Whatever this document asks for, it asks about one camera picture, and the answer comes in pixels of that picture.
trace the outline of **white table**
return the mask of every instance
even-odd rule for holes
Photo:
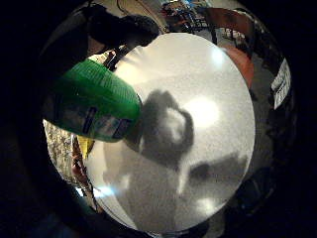
[[[197,225],[226,204],[252,157],[255,118],[244,79],[217,46],[183,33],[135,48],[117,67],[144,102],[144,127],[134,147],[95,143],[86,165],[97,201],[141,231]]]

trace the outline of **wooden chair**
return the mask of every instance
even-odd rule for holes
[[[205,19],[212,42],[217,45],[216,29],[225,28],[243,34],[247,43],[247,56],[251,59],[255,46],[255,23],[247,16],[224,8],[205,8]]]
[[[225,53],[230,57],[233,63],[238,68],[239,72],[245,79],[248,89],[251,88],[252,81],[255,74],[255,67],[252,61],[242,51],[233,46],[222,46]]]
[[[255,20],[256,17],[244,8],[236,8],[235,11],[247,15],[250,19]],[[254,52],[258,57],[263,58],[262,67],[267,68],[271,73],[277,75],[283,55],[278,46],[276,39],[264,28],[260,23],[255,22],[256,40],[254,45]]]

